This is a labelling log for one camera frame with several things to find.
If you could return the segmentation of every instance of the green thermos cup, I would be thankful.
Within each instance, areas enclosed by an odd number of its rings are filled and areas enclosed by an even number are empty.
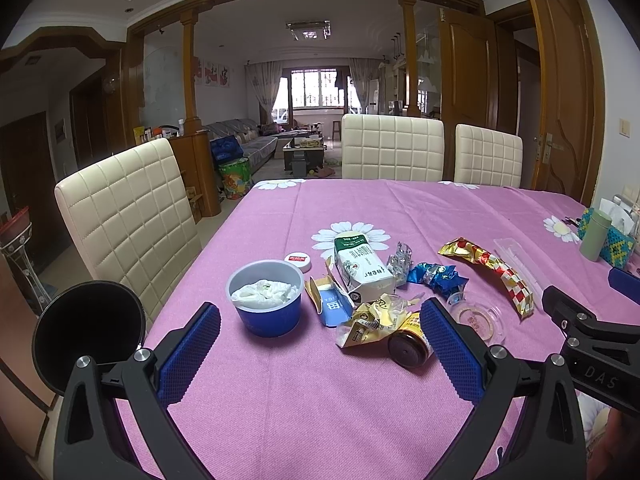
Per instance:
[[[602,250],[604,241],[607,239],[607,233],[610,227],[611,217],[599,209],[594,209],[591,214],[591,220],[589,220],[589,225],[587,225],[587,231],[582,239],[582,244],[580,245],[582,256],[592,262],[597,261],[600,257],[600,251]]]

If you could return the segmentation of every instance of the milk carton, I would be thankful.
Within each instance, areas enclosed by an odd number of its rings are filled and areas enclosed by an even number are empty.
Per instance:
[[[367,239],[356,232],[344,233],[334,241],[335,265],[354,304],[376,301],[382,294],[393,294],[396,279]]]

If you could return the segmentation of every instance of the cream leather chair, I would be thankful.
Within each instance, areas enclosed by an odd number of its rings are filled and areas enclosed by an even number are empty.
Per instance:
[[[347,114],[342,117],[342,178],[442,180],[441,121]]]
[[[149,327],[202,250],[169,141],[84,168],[60,181],[55,196],[91,276],[131,288]]]
[[[522,139],[511,134],[456,126],[454,182],[520,187]]]

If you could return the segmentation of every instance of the glass ashtray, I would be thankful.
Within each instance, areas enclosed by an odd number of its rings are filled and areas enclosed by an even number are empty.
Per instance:
[[[486,306],[474,298],[466,298],[463,292],[456,292],[447,300],[447,310],[455,322],[473,328],[487,346],[504,342],[504,325],[498,307]]]

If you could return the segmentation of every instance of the pink tablecloth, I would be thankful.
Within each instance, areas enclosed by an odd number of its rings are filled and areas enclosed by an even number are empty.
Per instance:
[[[502,311],[505,345],[517,357],[544,360],[561,348],[561,332],[543,312],[519,323],[504,289],[498,281],[489,282],[484,269],[437,254],[446,242],[462,236],[493,250],[495,238],[513,237],[553,284],[584,301],[599,319],[640,324],[640,306],[609,288],[609,265],[586,260],[577,244],[545,228],[551,215],[581,215],[584,208],[569,197],[386,180],[290,184],[257,186],[242,200],[182,279],[146,340],[155,346],[204,301],[219,306],[220,336],[183,401],[169,408],[218,480],[421,479],[470,412],[470,403],[458,399],[436,358],[411,372],[388,358],[384,344],[342,352],[306,293],[302,319],[288,335],[261,339],[244,330],[225,297],[231,273],[253,260],[303,251],[313,265],[306,276],[319,278],[323,250],[314,245],[324,246],[318,238],[346,229],[343,222],[377,240],[383,261],[402,241],[412,247],[416,262],[455,263],[470,279],[466,290]],[[400,294],[410,298],[424,290],[409,285]],[[515,401],[483,472],[496,467],[495,449],[506,445],[519,407]],[[140,462],[160,475],[126,409],[123,418]]]

